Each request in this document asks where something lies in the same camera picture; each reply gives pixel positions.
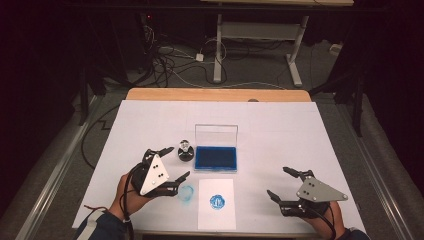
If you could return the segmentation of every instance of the black cable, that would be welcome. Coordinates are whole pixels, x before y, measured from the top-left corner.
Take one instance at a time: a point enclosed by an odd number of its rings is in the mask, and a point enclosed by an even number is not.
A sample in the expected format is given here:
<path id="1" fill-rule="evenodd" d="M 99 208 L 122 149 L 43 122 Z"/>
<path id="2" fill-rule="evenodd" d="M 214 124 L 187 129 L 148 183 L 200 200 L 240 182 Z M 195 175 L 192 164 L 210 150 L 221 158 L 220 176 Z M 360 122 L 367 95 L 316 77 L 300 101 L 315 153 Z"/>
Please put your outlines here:
<path id="1" fill-rule="evenodd" d="M 88 133 L 91 131 L 91 129 L 93 129 L 94 125 L 96 125 L 96 123 L 99 122 L 103 122 L 103 126 L 102 126 L 102 130 L 105 129 L 105 121 L 101 120 L 104 116 L 106 116 L 108 113 L 112 112 L 114 109 L 118 108 L 121 104 L 118 104 L 117 106 L 114 106 L 113 108 L 109 109 L 107 112 L 105 112 L 102 116 L 100 116 L 89 128 L 88 130 L 85 132 L 84 136 L 82 137 L 81 140 L 81 154 L 82 154 L 82 158 L 84 159 L 84 162 L 91 168 L 91 169 L 95 169 L 96 167 L 94 165 L 92 165 L 88 159 L 87 156 L 85 155 L 84 152 L 84 142 L 85 142 L 85 138 L 87 137 Z"/>
<path id="2" fill-rule="evenodd" d="M 334 226 L 334 213 L 333 213 L 333 208 L 331 208 L 331 204 L 330 203 L 328 203 L 328 208 L 330 209 L 331 218 L 333 219 L 333 226 Z"/>
<path id="3" fill-rule="evenodd" d="M 322 216 L 319 212 L 315 211 L 313 208 L 307 208 L 307 210 L 313 212 L 317 217 L 321 218 L 327 225 L 328 227 L 331 229 L 331 240 L 335 240 L 336 239 L 336 229 L 334 229 L 334 225 L 332 225 L 327 218 L 325 218 L 324 216 Z"/>
<path id="4" fill-rule="evenodd" d="M 132 223 L 131 223 L 131 219 L 130 219 L 130 214 L 129 214 L 129 212 L 128 212 L 128 205 L 127 205 L 127 194 L 128 194 L 128 186 L 130 185 L 130 181 L 131 181 L 131 178 L 132 178 L 132 175 L 134 174 L 134 172 L 138 169 L 138 168 L 140 168 L 141 167 L 141 165 L 136 165 L 135 167 L 133 167 L 131 170 L 130 170 L 130 172 L 128 173 L 128 175 L 127 175 L 127 179 L 126 179 L 126 181 L 125 181 L 125 186 L 124 186 L 124 193 L 123 193 L 123 198 L 124 198 L 124 202 L 123 202 L 123 205 L 124 205 L 124 207 L 123 207 L 123 213 L 124 213 L 124 222 L 125 222 L 125 225 L 127 226 L 127 230 L 128 230 L 128 235 L 129 235 L 129 238 L 130 238 L 130 240 L 133 240 L 134 239 L 134 228 L 133 228 L 133 225 L 132 225 Z"/>

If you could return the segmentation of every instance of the desk leg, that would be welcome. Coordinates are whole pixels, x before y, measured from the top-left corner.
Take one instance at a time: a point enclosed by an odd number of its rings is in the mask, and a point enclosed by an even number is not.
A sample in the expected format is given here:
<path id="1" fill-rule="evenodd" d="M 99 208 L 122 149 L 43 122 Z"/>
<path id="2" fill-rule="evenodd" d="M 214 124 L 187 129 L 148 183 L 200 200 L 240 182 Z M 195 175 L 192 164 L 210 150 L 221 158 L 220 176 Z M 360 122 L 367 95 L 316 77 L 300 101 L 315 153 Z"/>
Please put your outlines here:
<path id="1" fill-rule="evenodd" d="M 294 49 L 292 54 L 287 54 L 287 64 L 289 65 L 290 73 L 292 75 L 294 86 L 296 87 L 302 87 L 302 81 L 300 79 L 299 71 L 296 67 L 296 56 L 299 52 L 300 44 L 302 43 L 303 34 L 306 30 L 306 24 L 308 23 L 309 16 L 304 16 L 302 18 L 302 23 L 299 26 L 299 29 L 297 30 L 296 34 L 296 40 L 294 42 Z"/>
<path id="2" fill-rule="evenodd" d="M 218 22 L 217 22 L 217 31 L 216 31 L 216 56 L 215 56 L 215 67 L 213 70 L 213 82 L 220 83 L 221 82 L 221 64 L 222 64 L 222 56 L 221 56 L 221 40 L 222 40 L 222 14 L 218 14 Z"/>

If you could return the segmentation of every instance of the wire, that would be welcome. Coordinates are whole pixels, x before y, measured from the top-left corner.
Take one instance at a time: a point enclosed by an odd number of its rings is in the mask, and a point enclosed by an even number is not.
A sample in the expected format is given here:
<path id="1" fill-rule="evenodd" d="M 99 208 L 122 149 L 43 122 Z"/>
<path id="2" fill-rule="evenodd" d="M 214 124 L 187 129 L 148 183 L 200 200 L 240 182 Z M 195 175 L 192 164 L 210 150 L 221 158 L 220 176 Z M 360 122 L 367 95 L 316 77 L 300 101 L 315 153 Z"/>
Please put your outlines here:
<path id="1" fill-rule="evenodd" d="M 283 87 L 280 87 L 280 86 L 277 86 L 277 85 L 273 85 L 273 84 L 270 84 L 270 83 L 264 83 L 264 82 L 249 82 L 249 83 L 239 83 L 239 84 L 233 84 L 233 85 L 227 85 L 227 86 L 219 86 L 219 87 L 205 87 L 205 86 L 201 86 L 201 85 L 197 85 L 197 84 L 193 84 L 193 83 L 187 82 L 178 73 L 176 73 L 174 71 L 172 71 L 172 72 L 175 74 L 175 76 L 177 76 L 185 84 L 190 85 L 190 86 L 193 86 L 193 87 L 197 87 L 197 88 L 219 89 L 219 88 L 232 88 L 232 87 L 238 87 L 238 86 L 244 86 L 244 85 L 259 84 L 259 85 L 272 86 L 272 87 L 275 87 L 275 88 L 286 90 L 286 88 L 283 88 Z"/>
<path id="2" fill-rule="evenodd" d="M 88 135 L 88 133 L 91 131 L 91 129 L 93 129 L 93 127 L 94 127 L 94 125 L 96 125 L 96 123 L 99 123 L 99 122 L 102 122 L 103 123 L 103 126 L 102 126 L 102 130 L 110 130 L 110 128 L 105 128 L 105 123 L 106 123 L 106 121 L 105 120 L 101 120 L 104 116 L 106 116 L 108 113 L 110 113 L 110 112 L 112 112 L 114 109 L 116 109 L 116 108 L 118 108 L 119 106 L 120 106 L 121 104 L 118 104 L 117 106 L 115 106 L 115 107 L 113 107 L 113 108 L 111 108 L 111 109 L 109 109 L 107 112 L 105 112 L 102 116 L 100 116 L 89 128 L 88 128 L 88 130 L 85 132 L 85 134 L 84 134 L 84 136 L 82 137 L 82 140 L 81 140 L 81 154 L 82 154 L 82 158 L 84 159 L 84 162 L 91 168 L 91 169 L 95 169 L 96 167 L 93 165 L 93 164 L 91 164 L 89 161 L 88 161 L 88 159 L 87 159 L 87 156 L 85 155 L 85 151 L 84 151 L 84 142 L 85 142 L 85 139 L 86 139 L 86 137 L 87 137 L 87 135 Z"/>
<path id="3" fill-rule="evenodd" d="M 334 229 L 334 224 L 331 224 L 327 218 L 325 218 L 324 216 L 322 216 L 319 212 L 315 211 L 313 208 L 307 208 L 307 210 L 313 212 L 317 217 L 321 218 L 327 225 L 328 227 L 331 229 L 331 240 L 336 239 L 336 229 Z"/>

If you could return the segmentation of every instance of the white paper sheet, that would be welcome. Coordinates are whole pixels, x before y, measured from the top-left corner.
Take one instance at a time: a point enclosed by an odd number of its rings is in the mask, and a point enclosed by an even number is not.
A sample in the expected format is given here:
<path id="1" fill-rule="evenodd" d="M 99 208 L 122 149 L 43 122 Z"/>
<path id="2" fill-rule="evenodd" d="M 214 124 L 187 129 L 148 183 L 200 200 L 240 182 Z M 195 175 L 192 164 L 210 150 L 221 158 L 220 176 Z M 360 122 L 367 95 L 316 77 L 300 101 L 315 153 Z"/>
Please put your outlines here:
<path id="1" fill-rule="evenodd" d="M 235 230 L 233 179 L 199 180 L 198 229 Z"/>

